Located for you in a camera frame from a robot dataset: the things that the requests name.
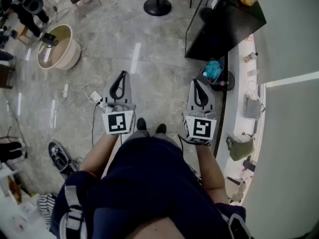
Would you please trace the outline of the person's left forearm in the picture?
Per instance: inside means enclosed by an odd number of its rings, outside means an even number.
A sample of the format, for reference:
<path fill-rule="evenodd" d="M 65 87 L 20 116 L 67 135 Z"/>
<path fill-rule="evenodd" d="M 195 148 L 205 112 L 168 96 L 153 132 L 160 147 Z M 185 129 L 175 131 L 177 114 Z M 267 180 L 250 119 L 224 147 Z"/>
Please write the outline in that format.
<path fill-rule="evenodd" d="M 103 134 L 83 159 L 80 171 L 85 171 L 101 179 L 111 157 L 118 135 Z"/>

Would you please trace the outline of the dark wooden side table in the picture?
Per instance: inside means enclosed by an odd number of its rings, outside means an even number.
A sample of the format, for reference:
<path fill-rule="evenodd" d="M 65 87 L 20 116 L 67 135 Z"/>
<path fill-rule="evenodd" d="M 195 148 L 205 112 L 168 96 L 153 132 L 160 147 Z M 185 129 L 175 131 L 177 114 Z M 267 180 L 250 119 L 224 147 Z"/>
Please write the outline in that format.
<path fill-rule="evenodd" d="M 9 77 L 13 72 L 15 72 L 14 67 L 0 64 L 0 88 L 12 89 L 9 85 Z"/>

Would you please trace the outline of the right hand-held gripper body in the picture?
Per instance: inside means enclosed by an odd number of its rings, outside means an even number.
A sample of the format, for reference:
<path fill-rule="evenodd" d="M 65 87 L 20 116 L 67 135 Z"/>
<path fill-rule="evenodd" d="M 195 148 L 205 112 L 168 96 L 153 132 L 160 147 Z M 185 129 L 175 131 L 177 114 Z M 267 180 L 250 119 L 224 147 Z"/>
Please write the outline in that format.
<path fill-rule="evenodd" d="M 186 142 L 209 144 L 213 140 L 217 120 L 212 111 L 191 111 L 183 113 Z"/>

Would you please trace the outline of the round beige table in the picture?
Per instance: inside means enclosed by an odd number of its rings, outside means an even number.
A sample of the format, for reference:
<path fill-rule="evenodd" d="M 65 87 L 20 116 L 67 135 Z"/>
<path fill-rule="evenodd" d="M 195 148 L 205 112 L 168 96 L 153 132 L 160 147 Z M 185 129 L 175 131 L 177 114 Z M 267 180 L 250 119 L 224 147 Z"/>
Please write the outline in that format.
<path fill-rule="evenodd" d="M 81 47 L 74 39 L 70 26 L 58 25 L 48 33 L 55 35 L 52 46 L 40 41 L 37 52 L 37 63 L 41 69 L 59 69 L 67 71 L 75 66 L 81 55 Z"/>

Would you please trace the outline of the olive green bag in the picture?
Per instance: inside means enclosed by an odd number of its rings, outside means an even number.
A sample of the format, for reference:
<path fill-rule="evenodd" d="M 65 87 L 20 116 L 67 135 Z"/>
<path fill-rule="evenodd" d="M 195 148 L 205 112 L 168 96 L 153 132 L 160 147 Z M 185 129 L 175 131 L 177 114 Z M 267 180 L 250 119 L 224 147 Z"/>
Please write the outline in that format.
<path fill-rule="evenodd" d="M 253 134 L 242 132 L 241 135 L 236 135 L 234 132 L 228 132 L 225 141 L 233 161 L 240 161 L 255 152 L 255 136 Z"/>

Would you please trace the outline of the grey handbag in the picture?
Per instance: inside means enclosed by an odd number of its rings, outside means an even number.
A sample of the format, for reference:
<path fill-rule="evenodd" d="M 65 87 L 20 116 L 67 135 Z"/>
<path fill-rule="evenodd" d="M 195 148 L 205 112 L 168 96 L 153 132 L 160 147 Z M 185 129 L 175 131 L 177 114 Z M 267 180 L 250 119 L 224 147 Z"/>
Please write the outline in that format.
<path fill-rule="evenodd" d="M 246 98 L 243 117 L 250 120 L 260 120 L 265 109 L 264 102 L 261 99 Z"/>

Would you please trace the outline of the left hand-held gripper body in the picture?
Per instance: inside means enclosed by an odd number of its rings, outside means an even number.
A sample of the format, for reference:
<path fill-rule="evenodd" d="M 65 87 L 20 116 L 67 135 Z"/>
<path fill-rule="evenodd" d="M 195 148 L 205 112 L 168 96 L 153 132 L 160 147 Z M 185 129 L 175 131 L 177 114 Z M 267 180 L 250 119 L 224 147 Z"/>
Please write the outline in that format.
<path fill-rule="evenodd" d="M 106 134 L 128 134 L 132 131 L 135 104 L 106 103 L 102 105 L 102 119 Z"/>

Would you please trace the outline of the small blue held object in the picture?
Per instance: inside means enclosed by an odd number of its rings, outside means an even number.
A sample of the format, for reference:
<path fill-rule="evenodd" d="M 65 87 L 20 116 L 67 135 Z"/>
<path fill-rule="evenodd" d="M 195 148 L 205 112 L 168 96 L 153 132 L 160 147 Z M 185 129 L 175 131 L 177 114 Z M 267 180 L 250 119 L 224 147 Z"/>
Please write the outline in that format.
<path fill-rule="evenodd" d="M 221 66 L 221 68 L 222 68 L 222 72 L 223 72 L 223 71 L 224 71 L 224 66 L 220 63 L 219 60 L 215 60 L 215 61 L 218 61 L 218 62 L 219 62 L 220 66 Z M 216 80 L 208 79 L 207 76 L 206 76 L 206 73 L 205 73 L 204 69 L 201 71 L 201 76 L 204 78 L 204 80 L 205 80 L 207 83 L 213 84 L 213 85 L 214 85 L 215 83 L 217 83 L 217 80 L 218 80 L 219 77 L 218 77 Z"/>

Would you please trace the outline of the pale orange label bottle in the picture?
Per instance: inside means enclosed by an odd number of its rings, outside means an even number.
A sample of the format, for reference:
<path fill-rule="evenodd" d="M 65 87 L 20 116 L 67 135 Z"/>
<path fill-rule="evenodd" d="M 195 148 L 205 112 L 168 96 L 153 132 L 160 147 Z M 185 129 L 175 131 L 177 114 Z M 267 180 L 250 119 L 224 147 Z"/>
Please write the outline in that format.
<path fill-rule="evenodd" d="M 251 62 L 251 61 L 256 60 L 256 58 L 257 58 L 258 55 L 259 55 L 258 52 L 251 52 L 251 53 L 249 53 L 247 56 L 244 56 L 243 61 L 244 61 L 245 63 L 249 63 L 249 62 Z"/>

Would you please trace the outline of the black mini fridge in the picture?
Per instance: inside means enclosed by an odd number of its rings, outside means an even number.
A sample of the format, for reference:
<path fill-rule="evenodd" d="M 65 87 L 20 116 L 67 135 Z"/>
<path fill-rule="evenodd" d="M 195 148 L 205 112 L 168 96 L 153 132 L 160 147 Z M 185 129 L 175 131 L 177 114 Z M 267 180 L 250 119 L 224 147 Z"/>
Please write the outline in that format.
<path fill-rule="evenodd" d="M 240 0 L 220 0 L 207 25 L 208 42 L 202 58 L 219 59 L 266 24 L 258 2 L 252 6 Z"/>

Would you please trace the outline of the light wooden stool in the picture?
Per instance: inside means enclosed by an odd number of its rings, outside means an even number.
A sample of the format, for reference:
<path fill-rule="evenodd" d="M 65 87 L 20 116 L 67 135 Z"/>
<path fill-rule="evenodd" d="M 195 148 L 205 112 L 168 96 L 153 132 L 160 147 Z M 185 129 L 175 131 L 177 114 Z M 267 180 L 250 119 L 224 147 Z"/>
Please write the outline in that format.
<path fill-rule="evenodd" d="M 25 25 L 19 23 L 15 30 L 17 31 L 16 40 L 20 41 L 22 44 L 28 45 L 29 42 L 32 41 L 32 38 L 27 35 L 28 28 Z"/>

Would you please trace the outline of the white power adapter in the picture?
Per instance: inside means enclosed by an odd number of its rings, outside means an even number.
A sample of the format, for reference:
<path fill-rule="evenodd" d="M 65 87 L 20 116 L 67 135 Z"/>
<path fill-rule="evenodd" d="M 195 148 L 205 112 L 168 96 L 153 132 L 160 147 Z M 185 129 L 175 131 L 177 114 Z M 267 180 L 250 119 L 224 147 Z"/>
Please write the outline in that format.
<path fill-rule="evenodd" d="M 96 91 L 93 91 L 90 96 L 90 100 L 93 101 L 94 103 L 98 103 L 98 102 L 101 102 L 103 98 Z"/>

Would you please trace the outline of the black standing fan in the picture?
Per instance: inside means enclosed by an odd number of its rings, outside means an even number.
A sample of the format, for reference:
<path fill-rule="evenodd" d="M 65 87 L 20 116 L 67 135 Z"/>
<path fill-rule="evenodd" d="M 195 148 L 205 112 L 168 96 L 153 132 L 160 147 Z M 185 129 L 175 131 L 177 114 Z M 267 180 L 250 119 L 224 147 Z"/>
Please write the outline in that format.
<path fill-rule="evenodd" d="M 152 16 L 164 16 L 171 12 L 172 6 L 168 0 L 147 0 L 144 11 Z"/>

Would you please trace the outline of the black phone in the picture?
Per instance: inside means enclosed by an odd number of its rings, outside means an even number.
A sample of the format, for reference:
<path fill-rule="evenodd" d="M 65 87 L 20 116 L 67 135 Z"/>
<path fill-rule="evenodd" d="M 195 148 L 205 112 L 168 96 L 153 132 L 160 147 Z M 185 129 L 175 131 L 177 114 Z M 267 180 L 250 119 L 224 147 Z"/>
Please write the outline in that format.
<path fill-rule="evenodd" d="M 256 165 L 254 162 L 250 160 L 244 160 L 243 167 L 245 170 L 250 170 L 251 172 L 255 172 Z"/>

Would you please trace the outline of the blue fluffy cloth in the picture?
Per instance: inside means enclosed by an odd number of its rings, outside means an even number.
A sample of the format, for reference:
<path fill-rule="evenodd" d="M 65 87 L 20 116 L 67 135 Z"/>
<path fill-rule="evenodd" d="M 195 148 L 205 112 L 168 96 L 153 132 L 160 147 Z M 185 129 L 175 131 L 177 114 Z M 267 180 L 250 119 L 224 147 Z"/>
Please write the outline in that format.
<path fill-rule="evenodd" d="M 222 68 L 218 61 L 211 60 L 205 66 L 204 71 L 208 79 L 216 80 L 222 72 Z"/>

